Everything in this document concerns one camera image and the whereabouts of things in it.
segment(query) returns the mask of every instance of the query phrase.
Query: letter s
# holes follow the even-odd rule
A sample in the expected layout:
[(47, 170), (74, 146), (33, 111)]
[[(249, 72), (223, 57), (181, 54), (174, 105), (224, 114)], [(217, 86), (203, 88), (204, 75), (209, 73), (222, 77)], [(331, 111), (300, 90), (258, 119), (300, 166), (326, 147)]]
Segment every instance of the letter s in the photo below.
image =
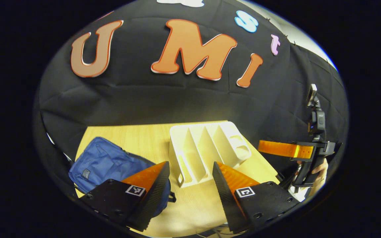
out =
[(248, 32), (254, 33), (257, 31), (258, 21), (244, 11), (237, 11), (237, 17), (234, 18), (236, 24)]

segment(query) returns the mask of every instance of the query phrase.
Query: white dish rack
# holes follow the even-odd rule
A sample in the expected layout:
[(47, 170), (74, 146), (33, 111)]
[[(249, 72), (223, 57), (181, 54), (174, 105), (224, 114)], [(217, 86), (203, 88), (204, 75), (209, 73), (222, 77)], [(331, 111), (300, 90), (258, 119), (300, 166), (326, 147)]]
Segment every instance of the white dish rack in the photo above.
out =
[(233, 122), (170, 129), (169, 158), (180, 188), (213, 179), (215, 161), (236, 169), (250, 157), (251, 150)]

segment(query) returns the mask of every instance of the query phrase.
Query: orange letter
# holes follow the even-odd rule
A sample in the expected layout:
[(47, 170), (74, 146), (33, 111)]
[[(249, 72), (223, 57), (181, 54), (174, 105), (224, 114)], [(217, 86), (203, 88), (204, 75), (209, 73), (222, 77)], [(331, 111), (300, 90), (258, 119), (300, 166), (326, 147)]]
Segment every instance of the orange letter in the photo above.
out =
[(73, 47), (70, 58), (71, 69), (77, 76), (97, 77), (107, 69), (110, 62), (112, 34), (115, 29), (119, 28), (122, 24), (123, 20), (114, 21), (101, 26), (97, 30), (97, 54), (93, 63), (83, 62), (83, 46), (85, 45), (85, 41), (91, 36), (90, 32), (80, 36), (71, 44)]
[(262, 64), (263, 64), (263, 59), (259, 55), (252, 53), (251, 63), (249, 63), (248, 68), (246, 68), (242, 77), (240, 77), (236, 81), (236, 84), (242, 88), (248, 88), (251, 84), (251, 78), (255, 74), (255, 71), (258, 69), (258, 66)]
[(173, 19), (169, 20), (166, 26), (170, 28), (170, 35), (160, 60), (151, 65), (154, 73), (174, 74), (179, 71), (176, 59), (180, 52), (185, 74), (190, 74), (204, 59), (207, 59), (204, 65), (196, 71), (196, 75), (209, 80), (221, 78), (224, 62), (230, 50), (237, 46), (235, 39), (220, 34), (203, 45), (196, 23)]

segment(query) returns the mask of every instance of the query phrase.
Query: screw hole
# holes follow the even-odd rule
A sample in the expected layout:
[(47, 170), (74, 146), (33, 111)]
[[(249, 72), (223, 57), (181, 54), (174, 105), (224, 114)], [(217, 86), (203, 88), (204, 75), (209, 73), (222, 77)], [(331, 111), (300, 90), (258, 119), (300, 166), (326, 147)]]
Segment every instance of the screw hole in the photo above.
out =
[(257, 214), (254, 215), (254, 218), (255, 218), (255, 219), (258, 219), (258, 218), (260, 218), (260, 217), (262, 217), (262, 216), (263, 216), (262, 213), (257, 213)]
[(122, 215), (124, 214), (124, 212), (121, 211), (120, 209), (115, 209), (115, 210), (114, 210), (114, 213), (115, 213), (116, 215), (118, 215), (118, 216), (122, 216)]

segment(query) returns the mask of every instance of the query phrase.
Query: bag strap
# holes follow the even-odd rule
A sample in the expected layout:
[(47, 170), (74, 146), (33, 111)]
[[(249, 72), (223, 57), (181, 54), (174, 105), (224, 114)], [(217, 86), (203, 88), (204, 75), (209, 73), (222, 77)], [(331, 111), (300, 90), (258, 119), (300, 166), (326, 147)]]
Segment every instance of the bag strap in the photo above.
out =
[(176, 202), (176, 196), (173, 192), (170, 192), (168, 195), (168, 202)]

